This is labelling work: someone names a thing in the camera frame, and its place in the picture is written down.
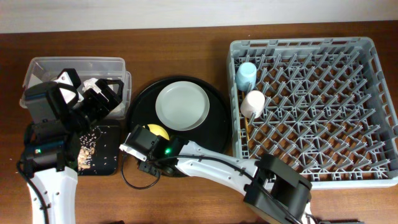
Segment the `clear plastic waste bin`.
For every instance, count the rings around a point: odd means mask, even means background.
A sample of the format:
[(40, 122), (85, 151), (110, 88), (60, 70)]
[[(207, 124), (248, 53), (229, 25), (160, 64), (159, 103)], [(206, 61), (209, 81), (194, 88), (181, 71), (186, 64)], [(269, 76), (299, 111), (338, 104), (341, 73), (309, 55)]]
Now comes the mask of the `clear plastic waste bin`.
[(91, 78), (123, 81), (123, 101), (107, 118), (122, 120), (126, 117), (131, 102), (132, 76), (120, 57), (35, 57), (27, 69), (23, 90), (55, 80), (65, 68), (74, 68), (83, 82)]

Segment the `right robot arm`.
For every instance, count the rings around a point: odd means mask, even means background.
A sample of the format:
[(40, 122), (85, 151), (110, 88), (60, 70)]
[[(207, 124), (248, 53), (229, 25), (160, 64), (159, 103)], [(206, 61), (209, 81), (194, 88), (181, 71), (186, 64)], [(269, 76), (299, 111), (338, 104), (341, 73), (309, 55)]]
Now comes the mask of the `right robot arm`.
[(238, 159), (181, 137), (166, 139), (139, 125), (119, 148), (149, 165), (157, 176), (201, 177), (227, 186), (269, 223), (316, 222), (309, 209), (312, 184), (272, 154)]

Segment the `grey plastic dishwasher rack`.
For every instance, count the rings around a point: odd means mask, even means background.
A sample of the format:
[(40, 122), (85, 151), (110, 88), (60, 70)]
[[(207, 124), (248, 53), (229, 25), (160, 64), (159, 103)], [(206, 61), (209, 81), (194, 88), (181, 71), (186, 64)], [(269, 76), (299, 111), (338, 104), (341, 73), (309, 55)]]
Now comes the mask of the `grey plastic dishwasher rack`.
[[(249, 134), (235, 80), (244, 62), (266, 98)], [(234, 157), (275, 155), (314, 189), (397, 184), (397, 115), (372, 39), (235, 40), (226, 65)]]

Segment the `light grey round plate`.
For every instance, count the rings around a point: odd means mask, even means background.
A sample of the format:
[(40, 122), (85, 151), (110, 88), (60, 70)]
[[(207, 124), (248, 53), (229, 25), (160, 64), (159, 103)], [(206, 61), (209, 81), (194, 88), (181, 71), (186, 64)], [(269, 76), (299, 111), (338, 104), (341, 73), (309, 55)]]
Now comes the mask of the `light grey round plate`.
[(164, 87), (155, 101), (155, 112), (166, 127), (189, 131), (199, 127), (210, 111), (205, 90), (193, 82), (178, 81)]

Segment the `round black serving tray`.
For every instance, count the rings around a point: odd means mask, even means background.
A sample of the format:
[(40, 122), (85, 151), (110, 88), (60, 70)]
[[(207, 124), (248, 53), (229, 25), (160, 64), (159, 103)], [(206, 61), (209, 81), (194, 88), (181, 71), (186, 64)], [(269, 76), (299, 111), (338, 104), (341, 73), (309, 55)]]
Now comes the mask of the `round black serving tray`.
[[(196, 83), (205, 90), (210, 99), (210, 111), (206, 120), (199, 127), (189, 131), (175, 131), (166, 127), (161, 123), (155, 112), (155, 101), (160, 91), (167, 85), (178, 81)], [(187, 142), (193, 141), (205, 149), (221, 154), (227, 150), (231, 137), (231, 115), (223, 97), (207, 82), (192, 77), (179, 76), (161, 79), (149, 85), (136, 97), (127, 116), (129, 129), (127, 137), (136, 125), (144, 127), (146, 124), (157, 124), (163, 127), (170, 138), (179, 136), (186, 139)], [(139, 167), (152, 175), (162, 174), (160, 170), (151, 168), (149, 164), (141, 160), (139, 160)]]

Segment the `yellow plastic bowl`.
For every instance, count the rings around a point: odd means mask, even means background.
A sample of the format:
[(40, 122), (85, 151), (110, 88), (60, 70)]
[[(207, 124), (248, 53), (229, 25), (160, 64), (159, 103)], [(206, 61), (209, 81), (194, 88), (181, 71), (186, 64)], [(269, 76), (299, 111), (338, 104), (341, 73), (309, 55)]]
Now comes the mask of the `yellow plastic bowl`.
[(162, 136), (166, 140), (170, 139), (167, 131), (163, 127), (157, 124), (146, 124), (144, 127), (148, 129), (151, 133), (155, 134), (156, 136)]

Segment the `light blue plastic cup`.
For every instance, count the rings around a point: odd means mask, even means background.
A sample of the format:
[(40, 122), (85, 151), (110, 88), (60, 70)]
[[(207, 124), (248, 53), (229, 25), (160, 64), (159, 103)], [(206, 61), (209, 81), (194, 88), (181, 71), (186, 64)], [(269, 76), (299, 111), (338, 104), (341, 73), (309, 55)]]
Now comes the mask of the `light blue plastic cup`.
[(241, 91), (251, 91), (256, 84), (257, 67), (251, 62), (242, 63), (236, 73), (236, 86)]

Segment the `light pink plastic cup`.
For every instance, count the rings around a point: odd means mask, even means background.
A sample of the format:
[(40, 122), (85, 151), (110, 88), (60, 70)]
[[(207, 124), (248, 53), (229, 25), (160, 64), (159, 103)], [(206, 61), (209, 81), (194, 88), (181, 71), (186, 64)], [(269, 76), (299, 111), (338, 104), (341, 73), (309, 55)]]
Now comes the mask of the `light pink plastic cup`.
[(258, 90), (250, 91), (243, 99), (240, 106), (240, 112), (246, 118), (259, 118), (265, 106), (265, 96)]

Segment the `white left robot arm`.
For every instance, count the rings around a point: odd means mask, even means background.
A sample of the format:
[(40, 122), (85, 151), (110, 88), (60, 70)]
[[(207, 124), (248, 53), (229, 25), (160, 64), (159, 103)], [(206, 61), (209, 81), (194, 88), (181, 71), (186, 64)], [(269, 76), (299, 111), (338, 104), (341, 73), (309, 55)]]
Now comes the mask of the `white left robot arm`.
[(80, 136), (107, 117), (123, 100), (121, 80), (99, 79), (80, 101), (67, 103), (62, 90), (73, 85), (45, 82), (25, 91), (32, 117), (24, 134), (17, 170), (27, 182), (34, 223), (75, 223)]

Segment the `white paper napkin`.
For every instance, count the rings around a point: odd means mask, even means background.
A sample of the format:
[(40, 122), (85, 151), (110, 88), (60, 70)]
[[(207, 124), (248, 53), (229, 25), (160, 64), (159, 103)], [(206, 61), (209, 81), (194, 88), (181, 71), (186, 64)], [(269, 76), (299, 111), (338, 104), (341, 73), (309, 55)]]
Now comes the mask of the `white paper napkin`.
[(102, 114), (104, 117), (119, 117), (124, 112), (125, 102), (117, 92), (117, 86), (107, 86), (106, 78), (90, 78), (83, 82), (83, 96), (81, 102), (86, 103), (89, 109)]

